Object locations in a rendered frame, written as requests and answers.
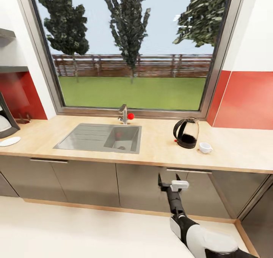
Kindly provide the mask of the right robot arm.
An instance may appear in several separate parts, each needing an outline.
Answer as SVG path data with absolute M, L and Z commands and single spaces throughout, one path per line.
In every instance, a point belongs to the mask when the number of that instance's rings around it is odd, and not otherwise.
M 162 183 L 158 174 L 158 186 L 162 192 L 167 192 L 170 211 L 173 216 L 169 219 L 170 229 L 189 249 L 194 258 L 258 258 L 240 250 L 236 241 L 230 236 L 222 235 L 194 222 L 186 216 L 180 192 L 188 188 L 188 181 L 182 181 L 178 174 L 172 184 Z

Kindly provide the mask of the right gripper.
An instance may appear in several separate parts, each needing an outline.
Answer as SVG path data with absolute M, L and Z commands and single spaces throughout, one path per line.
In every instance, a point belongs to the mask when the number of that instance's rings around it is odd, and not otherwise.
M 177 181 L 182 181 L 178 174 L 176 174 Z M 168 202 L 170 203 L 171 200 L 181 200 L 180 199 L 180 192 L 182 189 L 178 189 L 178 192 L 173 192 L 172 188 L 170 187 L 171 184 L 162 183 L 160 173 L 158 174 L 158 186 L 161 187 L 162 192 L 167 192 Z

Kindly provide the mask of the coffee cup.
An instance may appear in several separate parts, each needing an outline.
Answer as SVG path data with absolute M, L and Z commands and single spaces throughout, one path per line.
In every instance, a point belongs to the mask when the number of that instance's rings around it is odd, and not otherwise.
M 211 153 L 213 151 L 213 149 L 211 148 L 211 145 L 205 142 L 201 142 L 199 144 L 199 150 L 202 153 L 207 153 L 207 152 Z

